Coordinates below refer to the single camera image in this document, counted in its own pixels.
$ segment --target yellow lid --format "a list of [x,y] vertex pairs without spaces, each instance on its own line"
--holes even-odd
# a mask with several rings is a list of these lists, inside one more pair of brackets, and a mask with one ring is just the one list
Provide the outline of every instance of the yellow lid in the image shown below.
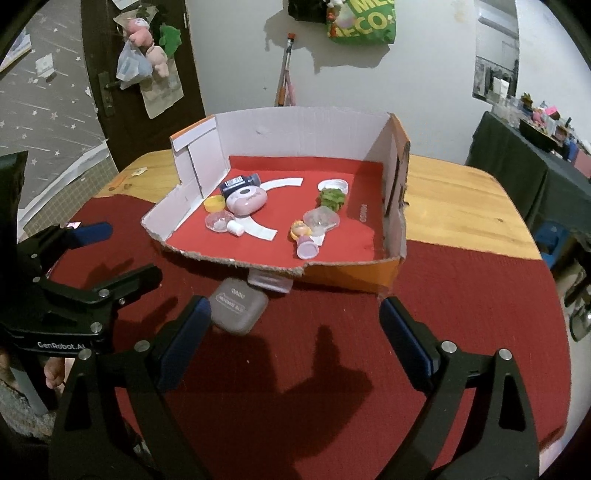
[[226,200],[222,195],[213,195],[205,199],[203,206],[209,213],[221,212],[226,208]]

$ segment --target small white cylinder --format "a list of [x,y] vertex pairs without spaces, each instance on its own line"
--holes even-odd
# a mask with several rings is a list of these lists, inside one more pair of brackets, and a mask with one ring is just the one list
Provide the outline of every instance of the small white cylinder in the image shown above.
[[232,235],[242,236],[244,234],[244,227],[236,220],[230,220],[226,226]]

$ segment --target green plush toy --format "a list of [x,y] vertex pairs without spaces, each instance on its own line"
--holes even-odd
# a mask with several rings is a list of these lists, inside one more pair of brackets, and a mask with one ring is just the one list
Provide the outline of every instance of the green plush toy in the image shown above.
[[169,59],[173,58],[174,52],[177,51],[181,43],[181,31],[178,28],[166,24],[160,25],[160,41],[158,44],[164,49],[164,53]]
[[333,212],[338,212],[345,204],[345,194],[340,189],[322,189],[318,195],[321,207],[328,207]]

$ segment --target red tablecloth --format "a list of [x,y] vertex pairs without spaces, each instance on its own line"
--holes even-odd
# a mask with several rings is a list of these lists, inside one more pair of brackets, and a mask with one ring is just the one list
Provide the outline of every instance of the red tablecloth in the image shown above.
[[[245,271],[162,252],[139,224],[151,204],[93,199],[75,216],[108,221],[113,237],[68,252],[53,278],[90,287],[153,262],[162,286],[119,312],[114,341],[149,339],[193,294],[209,296]],[[510,349],[540,443],[560,434],[570,361],[554,282],[542,261],[408,242],[395,292],[440,339],[462,349]],[[210,331],[181,387],[167,394],[183,432],[218,479],[372,479],[400,445],[424,402],[378,323],[375,296],[297,284],[269,306],[246,337]],[[470,394],[439,463],[451,458]],[[122,411],[134,422],[121,396]]]

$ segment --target blue plastic chair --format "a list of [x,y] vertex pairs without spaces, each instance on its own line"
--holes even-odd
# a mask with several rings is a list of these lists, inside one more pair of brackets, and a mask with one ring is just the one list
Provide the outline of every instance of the blue plastic chair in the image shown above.
[[569,239],[570,232],[555,222],[544,222],[534,235],[542,260],[552,269]]

